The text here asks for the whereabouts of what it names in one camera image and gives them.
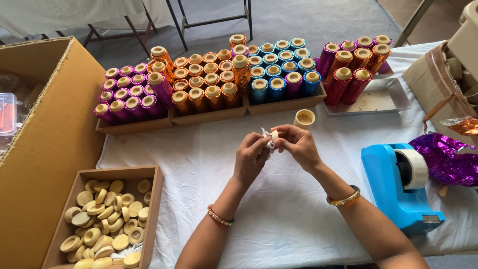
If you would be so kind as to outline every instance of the human hand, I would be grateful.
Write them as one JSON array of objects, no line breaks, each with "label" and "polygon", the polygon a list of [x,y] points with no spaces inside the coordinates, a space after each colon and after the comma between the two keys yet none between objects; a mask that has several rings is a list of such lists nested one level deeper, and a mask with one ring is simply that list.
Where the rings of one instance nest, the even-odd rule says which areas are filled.
[{"label": "human hand", "polygon": [[279,138],[274,141],[274,144],[279,149],[279,153],[284,150],[289,151],[294,160],[309,173],[324,165],[310,131],[290,124],[274,127],[271,132],[275,130],[277,130]]},{"label": "human hand", "polygon": [[237,149],[232,177],[247,189],[266,163],[270,149],[265,146],[270,140],[270,136],[264,137],[258,133],[251,133],[246,135]]}]

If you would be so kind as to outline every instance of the bangle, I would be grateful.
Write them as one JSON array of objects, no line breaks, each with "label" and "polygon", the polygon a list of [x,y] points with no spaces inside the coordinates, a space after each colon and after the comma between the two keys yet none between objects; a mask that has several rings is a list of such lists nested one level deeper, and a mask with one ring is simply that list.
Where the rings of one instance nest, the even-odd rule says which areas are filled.
[{"label": "bangle", "polygon": [[208,205],[207,206],[207,213],[217,222],[219,222],[220,224],[222,225],[225,225],[225,226],[231,226],[233,223],[234,223],[234,218],[232,218],[231,221],[228,221],[228,220],[225,220],[221,217],[219,217],[218,215],[216,215],[216,213],[214,213],[212,211],[212,205]]},{"label": "bangle", "polygon": [[350,185],[350,186],[352,188],[354,188],[354,190],[355,190],[355,193],[352,194],[352,196],[348,197],[347,199],[343,199],[343,200],[339,200],[339,201],[332,201],[332,200],[330,200],[329,196],[327,195],[327,203],[329,203],[331,205],[334,205],[334,206],[338,206],[338,205],[344,205],[344,204],[348,204],[348,203],[351,203],[351,202],[355,201],[360,196],[360,189],[355,185]]}]

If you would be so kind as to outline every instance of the table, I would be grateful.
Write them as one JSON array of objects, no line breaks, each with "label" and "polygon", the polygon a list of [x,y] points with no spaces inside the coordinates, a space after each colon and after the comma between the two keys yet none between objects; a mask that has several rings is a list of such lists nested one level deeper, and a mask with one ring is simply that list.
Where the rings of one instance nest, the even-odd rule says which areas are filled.
[{"label": "table", "polygon": [[[425,113],[401,73],[440,42],[393,49],[389,64],[413,107],[401,113],[328,118],[322,104],[313,111],[312,134],[323,161],[362,195],[375,202],[360,150],[373,144],[407,143],[422,134]],[[223,190],[234,169],[235,151],[244,136],[285,123],[296,111],[175,127],[105,141],[98,168],[160,165],[165,175],[151,268],[174,267],[183,246]],[[435,129],[429,124],[429,130]],[[478,194],[450,186],[445,197],[426,190],[433,210],[446,221],[427,235],[411,240],[423,255],[478,248]],[[235,216],[219,264],[229,268],[299,268],[357,264],[370,257],[338,210],[326,203],[317,181],[292,156],[275,152],[248,190]]]}]

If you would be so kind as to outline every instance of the white sheet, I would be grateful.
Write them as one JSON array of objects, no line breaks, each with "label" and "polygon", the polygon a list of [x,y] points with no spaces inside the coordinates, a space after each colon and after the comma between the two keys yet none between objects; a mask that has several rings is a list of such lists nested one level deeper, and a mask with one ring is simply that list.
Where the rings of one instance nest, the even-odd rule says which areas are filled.
[{"label": "white sheet", "polygon": [[[389,64],[400,77],[413,108],[402,113],[327,118],[322,104],[312,134],[319,154],[349,184],[374,202],[360,150],[383,143],[407,143],[422,134],[424,112],[401,73],[439,43],[393,50]],[[98,168],[158,164],[165,175],[156,248],[150,268],[173,268],[179,254],[231,177],[236,147],[260,127],[292,123],[296,111],[175,127],[123,136],[109,136]],[[447,220],[427,236],[413,238],[424,255],[478,247],[478,195],[452,186],[447,196],[427,185],[434,210]],[[275,152],[244,196],[231,227],[219,268],[299,268],[361,263],[370,257],[338,210],[326,203],[317,181],[292,156]]]},{"label": "white sheet", "polygon": [[[173,22],[165,0],[144,0],[156,27]],[[70,28],[130,29],[128,15],[137,29],[145,29],[148,18],[141,0],[0,0],[0,25],[23,38]]]}]

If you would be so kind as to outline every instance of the brown wooden box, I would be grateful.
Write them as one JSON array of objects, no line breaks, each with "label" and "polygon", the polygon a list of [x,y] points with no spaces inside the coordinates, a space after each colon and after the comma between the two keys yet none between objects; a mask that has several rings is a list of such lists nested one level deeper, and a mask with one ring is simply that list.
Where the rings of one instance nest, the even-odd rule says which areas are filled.
[{"label": "brown wooden box", "polygon": [[263,114],[270,114],[288,110],[295,110],[295,109],[302,109],[308,107],[315,107],[318,105],[322,100],[327,97],[326,91],[322,82],[319,83],[320,87],[317,87],[317,92],[315,92],[315,96],[313,97],[306,97],[300,99],[293,99],[287,101],[280,101],[280,102],[273,102],[261,105],[250,105],[249,100],[246,98],[246,105],[247,110],[249,110],[251,115],[263,115]]},{"label": "brown wooden box", "polygon": [[196,125],[201,123],[217,122],[222,120],[243,117],[247,110],[247,97],[242,98],[242,106],[214,112],[206,112],[189,116],[180,116],[175,108],[171,109],[171,121],[181,126]]},{"label": "brown wooden box", "polygon": [[168,116],[166,118],[115,126],[109,126],[106,122],[102,121],[101,119],[98,119],[98,123],[96,124],[96,131],[109,135],[126,135],[152,130],[166,129],[171,128],[173,126],[173,123],[171,122],[170,118],[171,110],[168,110]]},{"label": "brown wooden box", "polygon": [[[65,239],[75,234],[78,226],[66,223],[63,219],[65,211],[76,204],[77,195],[85,190],[85,184],[91,179],[99,181],[115,181],[120,179],[124,183],[125,193],[132,193],[136,201],[144,204],[144,193],[138,191],[138,183],[142,179],[152,180],[151,200],[149,205],[148,220],[144,229],[143,247],[141,252],[141,260],[137,269],[146,268],[152,258],[152,251],[154,248],[154,238],[156,235],[156,225],[158,223],[159,204],[161,201],[161,192],[163,190],[163,174],[157,165],[153,166],[138,166],[128,168],[108,168],[108,169],[93,169],[78,171],[70,194],[63,209],[55,234],[46,253],[42,269],[73,269],[74,263],[69,263],[66,259],[66,253],[60,251],[60,246]],[[123,265],[112,265],[108,269],[122,269]]]}]

